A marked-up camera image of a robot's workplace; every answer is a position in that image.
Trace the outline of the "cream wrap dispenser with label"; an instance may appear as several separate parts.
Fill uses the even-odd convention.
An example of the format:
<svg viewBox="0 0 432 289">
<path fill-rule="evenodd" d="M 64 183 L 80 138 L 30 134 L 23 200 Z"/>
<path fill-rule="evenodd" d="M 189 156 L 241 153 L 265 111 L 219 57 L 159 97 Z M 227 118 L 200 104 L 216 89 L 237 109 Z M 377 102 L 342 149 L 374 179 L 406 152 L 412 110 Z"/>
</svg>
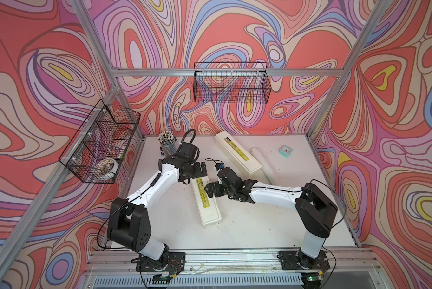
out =
<svg viewBox="0 0 432 289">
<path fill-rule="evenodd" d="M 197 208 L 200 214 L 202 226 L 207 228 L 211 225 L 217 225 L 222 221 L 222 215 L 215 198 L 209 198 L 205 191 L 205 186 L 209 183 L 208 177 L 191 179 Z"/>
</svg>

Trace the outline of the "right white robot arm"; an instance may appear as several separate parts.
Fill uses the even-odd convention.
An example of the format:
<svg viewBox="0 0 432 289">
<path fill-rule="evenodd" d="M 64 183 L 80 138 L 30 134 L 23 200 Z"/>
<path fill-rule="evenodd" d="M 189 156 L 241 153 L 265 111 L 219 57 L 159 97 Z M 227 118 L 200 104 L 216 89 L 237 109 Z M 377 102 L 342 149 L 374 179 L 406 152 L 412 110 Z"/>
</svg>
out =
<svg viewBox="0 0 432 289">
<path fill-rule="evenodd" d="M 315 184 L 309 182 L 296 188 L 268 185 L 254 179 L 243 180 L 230 167 L 220 169 L 217 177 L 218 181 L 205 185 L 209 198 L 227 196 L 234 201 L 295 210 L 306 230 L 295 254 L 297 266 L 312 269 L 316 265 L 334 227 L 338 207 Z"/>
</svg>

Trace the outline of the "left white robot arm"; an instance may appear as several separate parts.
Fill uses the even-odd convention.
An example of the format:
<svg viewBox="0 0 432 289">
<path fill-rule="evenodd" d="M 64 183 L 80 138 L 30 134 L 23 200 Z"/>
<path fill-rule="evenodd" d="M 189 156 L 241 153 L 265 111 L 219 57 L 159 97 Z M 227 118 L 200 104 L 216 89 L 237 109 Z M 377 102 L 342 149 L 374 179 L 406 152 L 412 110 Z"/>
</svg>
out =
<svg viewBox="0 0 432 289">
<path fill-rule="evenodd" d="M 200 150 L 191 142 L 182 142 L 173 155 L 158 160 L 157 172 L 126 199 L 112 204 L 106 236 L 140 254 L 137 264 L 152 270 L 169 266 L 169 247 L 152 235 L 148 209 L 174 184 L 189 184 L 192 179 L 207 176 L 206 164 L 198 162 Z"/>
</svg>

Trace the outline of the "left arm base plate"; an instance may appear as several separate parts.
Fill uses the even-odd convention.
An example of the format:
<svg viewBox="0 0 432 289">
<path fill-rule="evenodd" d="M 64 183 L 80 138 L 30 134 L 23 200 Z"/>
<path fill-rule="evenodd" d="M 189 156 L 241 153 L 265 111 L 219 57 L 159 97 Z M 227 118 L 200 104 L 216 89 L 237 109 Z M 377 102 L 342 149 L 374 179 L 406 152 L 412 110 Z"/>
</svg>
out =
<svg viewBox="0 0 432 289">
<path fill-rule="evenodd" d="M 153 260 L 145 255 L 140 255 L 138 258 L 131 261 L 136 264 L 137 272 L 170 272 L 179 273 L 185 269 L 186 253 L 165 252 L 158 260 Z"/>
</svg>

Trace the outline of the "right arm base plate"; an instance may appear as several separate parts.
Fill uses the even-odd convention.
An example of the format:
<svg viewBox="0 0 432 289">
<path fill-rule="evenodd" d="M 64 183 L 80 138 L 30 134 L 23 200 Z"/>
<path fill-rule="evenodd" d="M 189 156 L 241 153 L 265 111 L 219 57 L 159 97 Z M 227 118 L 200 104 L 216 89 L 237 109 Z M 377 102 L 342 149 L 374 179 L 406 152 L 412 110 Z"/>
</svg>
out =
<svg viewBox="0 0 432 289">
<path fill-rule="evenodd" d="M 321 250 L 317 258 L 304 254 L 301 250 L 282 250 L 276 255 L 283 270 L 328 271 L 330 264 L 325 251 Z"/>
</svg>

